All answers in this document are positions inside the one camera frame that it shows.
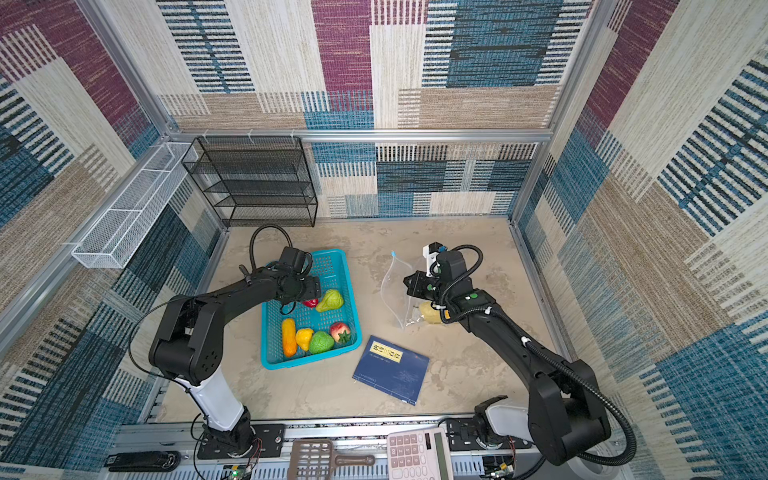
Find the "strawberry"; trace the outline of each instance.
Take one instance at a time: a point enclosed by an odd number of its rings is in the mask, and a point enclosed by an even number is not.
[[[331,336],[339,345],[344,345],[352,339],[352,331],[346,323],[336,322],[331,325]]]

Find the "table surface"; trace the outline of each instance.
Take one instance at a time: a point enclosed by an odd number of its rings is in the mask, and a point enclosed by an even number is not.
[[[498,217],[456,217],[394,221],[318,223],[314,228],[288,228],[293,245],[307,251],[340,248],[347,255],[363,344],[357,350],[288,369],[261,365],[261,308],[253,308],[224,330],[222,370],[235,396],[253,419],[291,419],[362,415],[411,415],[471,412],[496,395],[507,395],[522,406],[528,393],[521,380],[496,353],[459,324],[417,323],[401,329],[380,295],[381,282],[397,252],[424,270],[422,247],[438,241],[447,247],[471,243],[484,261],[472,280],[488,291],[507,314],[548,348],[552,347],[541,311],[525,275],[507,222]],[[249,264],[248,242],[253,228],[233,228],[210,289],[242,279],[239,264]],[[256,262],[276,259],[283,236],[263,230],[256,242]],[[468,264],[473,252],[465,254]],[[369,335],[387,339],[430,358],[415,406],[356,382],[352,374]],[[181,388],[171,385],[159,422],[189,422],[199,412]]]

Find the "white mesh shelf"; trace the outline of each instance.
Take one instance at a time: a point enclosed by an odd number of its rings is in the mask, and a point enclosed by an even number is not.
[[[125,268],[187,174],[182,157],[187,151],[197,156],[189,146],[167,142],[159,147],[85,234],[72,256],[87,268]]]

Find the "pink calculator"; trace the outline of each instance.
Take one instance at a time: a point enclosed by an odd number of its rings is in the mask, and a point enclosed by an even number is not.
[[[442,429],[391,433],[386,438],[390,480],[453,480]]]

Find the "black wire mesh rack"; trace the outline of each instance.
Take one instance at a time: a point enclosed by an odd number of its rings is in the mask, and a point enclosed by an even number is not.
[[[314,227],[317,195],[301,139],[198,137],[184,168],[227,227]]]

